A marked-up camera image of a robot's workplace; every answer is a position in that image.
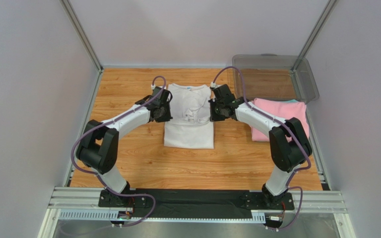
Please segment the pink folded t shirt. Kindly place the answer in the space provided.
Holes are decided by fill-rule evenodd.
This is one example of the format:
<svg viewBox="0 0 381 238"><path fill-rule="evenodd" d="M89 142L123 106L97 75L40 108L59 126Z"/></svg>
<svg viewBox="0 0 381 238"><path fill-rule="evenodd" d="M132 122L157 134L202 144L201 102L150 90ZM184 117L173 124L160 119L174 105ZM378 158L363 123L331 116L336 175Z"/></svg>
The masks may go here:
<svg viewBox="0 0 381 238"><path fill-rule="evenodd" d="M261 98L255 98L252 103L275 116L284 119L297 118L301 122L307 138L309 138L310 129L306 117L307 105L305 103L284 103L283 101L271 101Z"/></svg>

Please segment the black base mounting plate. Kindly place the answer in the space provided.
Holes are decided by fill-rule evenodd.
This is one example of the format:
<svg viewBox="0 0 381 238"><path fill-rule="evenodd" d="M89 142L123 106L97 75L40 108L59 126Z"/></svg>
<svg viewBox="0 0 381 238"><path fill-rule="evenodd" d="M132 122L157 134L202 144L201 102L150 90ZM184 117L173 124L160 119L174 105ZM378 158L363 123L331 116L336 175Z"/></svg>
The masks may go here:
<svg viewBox="0 0 381 238"><path fill-rule="evenodd" d="M102 202L99 207L128 208L135 217L150 213L151 218L203 218L203 219L246 219L252 217L252 210L295 209L291 193L286 193L281 205L268 207L260 201L261 192L249 190L200 190L200 189L135 189L130 194L132 204L125 207L113 202Z"/></svg>

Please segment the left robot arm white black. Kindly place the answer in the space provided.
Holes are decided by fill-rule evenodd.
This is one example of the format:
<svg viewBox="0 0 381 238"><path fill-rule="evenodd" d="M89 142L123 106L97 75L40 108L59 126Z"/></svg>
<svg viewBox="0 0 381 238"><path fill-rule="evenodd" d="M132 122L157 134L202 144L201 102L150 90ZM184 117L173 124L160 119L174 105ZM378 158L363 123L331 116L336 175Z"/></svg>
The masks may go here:
<svg viewBox="0 0 381 238"><path fill-rule="evenodd" d="M89 172L103 185L102 202L113 202L120 207L132 204L130 184L116 167L119 141L141 125L170 121L172 98L167 89L152 86L152 94L135 102L127 111L112 119L87 123L73 150L75 158L89 167Z"/></svg>

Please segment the clear grey plastic bin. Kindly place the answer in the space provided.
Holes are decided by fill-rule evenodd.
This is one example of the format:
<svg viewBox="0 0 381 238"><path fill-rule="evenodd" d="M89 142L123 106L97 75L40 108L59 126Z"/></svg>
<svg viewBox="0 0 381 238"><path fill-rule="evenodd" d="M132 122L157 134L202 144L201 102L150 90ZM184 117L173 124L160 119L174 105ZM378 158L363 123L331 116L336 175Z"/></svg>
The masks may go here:
<svg viewBox="0 0 381 238"><path fill-rule="evenodd" d="M319 98L318 87L306 58L274 54L235 55L232 66L235 95L249 100L262 98L273 101L297 100L304 103Z"/></svg>

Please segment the white t shirt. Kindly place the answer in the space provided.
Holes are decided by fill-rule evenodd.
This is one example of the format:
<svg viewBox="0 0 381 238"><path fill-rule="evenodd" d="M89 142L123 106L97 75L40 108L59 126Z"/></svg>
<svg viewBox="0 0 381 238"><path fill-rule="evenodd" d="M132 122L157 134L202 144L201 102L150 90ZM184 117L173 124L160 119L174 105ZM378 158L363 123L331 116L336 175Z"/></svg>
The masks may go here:
<svg viewBox="0 0 381 238"><path fill-rule="evenodd" d="M182 149L213 149L214 123L210 121L211 90L207 85L168 85L170 121L164 127L164 146Z"/></svg>

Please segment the right aluminium frame post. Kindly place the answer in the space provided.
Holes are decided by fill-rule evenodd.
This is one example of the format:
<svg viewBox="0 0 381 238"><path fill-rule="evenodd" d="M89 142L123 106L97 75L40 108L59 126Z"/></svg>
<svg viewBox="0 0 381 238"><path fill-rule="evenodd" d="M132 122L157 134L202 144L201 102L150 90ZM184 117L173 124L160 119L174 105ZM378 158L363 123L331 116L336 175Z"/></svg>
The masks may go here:
<svg viewBox="0 0 381 238"><path fill-rule="evenodd" d="M334 8L336 7L336 5L338 4L338 2L339 2L339 0L328 0L327 1L324 9L322 10L319 18L317 19L313 29L311 30L311 32L309 34L304 46L302 47L300 53L298 54L296 61L294 62L293 66L292 66L293 71L296 71L299 68L301 62L307 56L308 52L312 48L314 42L316 41L316 39L319 36L322 28L326 24L328 18L332 14L332 12L333 12Z"/></svg>

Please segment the aluminium frame rail front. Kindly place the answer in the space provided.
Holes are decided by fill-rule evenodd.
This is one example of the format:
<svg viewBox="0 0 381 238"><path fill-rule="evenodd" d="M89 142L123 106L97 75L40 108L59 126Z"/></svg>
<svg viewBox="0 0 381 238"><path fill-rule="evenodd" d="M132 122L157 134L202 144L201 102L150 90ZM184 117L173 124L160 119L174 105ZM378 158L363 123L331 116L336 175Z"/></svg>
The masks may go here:
<svg viewBox="0 0 381 238"><path fill-rule="evenodd" d="M289 191L266 204L259 190L57 187L41 238L353 238L339 191Z"/></svg>

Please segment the left aluminium frame post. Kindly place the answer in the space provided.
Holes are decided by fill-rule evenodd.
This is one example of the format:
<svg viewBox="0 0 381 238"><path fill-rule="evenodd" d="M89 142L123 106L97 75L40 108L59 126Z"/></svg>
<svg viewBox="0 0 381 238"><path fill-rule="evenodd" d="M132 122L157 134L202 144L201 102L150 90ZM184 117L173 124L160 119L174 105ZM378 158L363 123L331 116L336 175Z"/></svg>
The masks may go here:
<svg viewBox="0 0 381 238"><path fill-rule="evenodd" d="M88 53L92 63L94 64L97 71L101 73L104 70L104 67L101 64L94 48L92 47L91 42L89 41L89 38L87 37L85 33L85 30L73 8L71 1L60 0L60 3L62 4L68 18L70 19L79 39L81 40L83 46L85 47L85 50Z"/></svg>

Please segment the teal folded t shirt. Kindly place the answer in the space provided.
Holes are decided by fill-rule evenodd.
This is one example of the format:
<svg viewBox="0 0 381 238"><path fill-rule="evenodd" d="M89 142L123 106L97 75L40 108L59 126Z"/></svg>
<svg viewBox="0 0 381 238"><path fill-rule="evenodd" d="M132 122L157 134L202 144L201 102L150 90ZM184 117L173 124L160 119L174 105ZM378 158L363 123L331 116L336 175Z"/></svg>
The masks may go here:
<svg viewBox="0 0 381 238"><path fill-rule="evenodd" d="M292 99L292 100L284 101L284 103L304 103L304 102Z"/></svg>

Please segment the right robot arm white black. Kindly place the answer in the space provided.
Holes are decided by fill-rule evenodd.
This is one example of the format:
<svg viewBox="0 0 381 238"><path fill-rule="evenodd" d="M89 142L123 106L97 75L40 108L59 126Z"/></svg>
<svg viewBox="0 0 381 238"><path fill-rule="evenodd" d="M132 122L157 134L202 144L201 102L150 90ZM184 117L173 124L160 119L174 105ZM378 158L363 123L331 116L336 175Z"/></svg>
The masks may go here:
<svg viewBox="0 0 381 238"><path fill-rule="evenodd" d="M211 83L214 97L209 100L210 121L234 119L260 131L269 139L274 169L262 186L263 205L281 205L289 184L300 166L307 162L312 147L302 123L297 118L284 119L267 113L246 98L236 98L228 85Z"/></svg>

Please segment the aluminium frame post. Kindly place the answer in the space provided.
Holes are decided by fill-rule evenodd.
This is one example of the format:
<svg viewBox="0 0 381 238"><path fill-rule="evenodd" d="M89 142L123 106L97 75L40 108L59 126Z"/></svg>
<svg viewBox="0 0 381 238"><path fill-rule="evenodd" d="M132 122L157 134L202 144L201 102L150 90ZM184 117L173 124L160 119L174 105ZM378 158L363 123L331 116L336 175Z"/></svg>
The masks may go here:
<svg viewBox="0 0 381 238"><path fill-rule="evenodd" d="M97 71L101 73L104 70L104 67L101 64L94 48L92 47L91 42L89 41L89 38L87 37L85 33L85 30L73 8L71 1L60 0L60 3L62 4L68 18L70 19L79 39L81 40L83 46L85 47L85 50L88 53L92 63L94 64Z"/></svg>
<svg viewBox="0 0 381 238"><path fill-rule="evenodd" d="M298 54L296 61L294 62L293 66L292 66L293 71L296 71L299 68L301 62L307 56L308 52L312 48L314 42L316 41L316 39L319 36L322 28L326 24L328 18L332 14L332 12L333 12L334 8L336 7L336 5L338 4L338 2L339 2L339 0L328 0L327 1L324 9L322 10L319 18L317 19L313 29L311 30L311 32L309 34L304 46L302 47L300 53Z"/></svg>

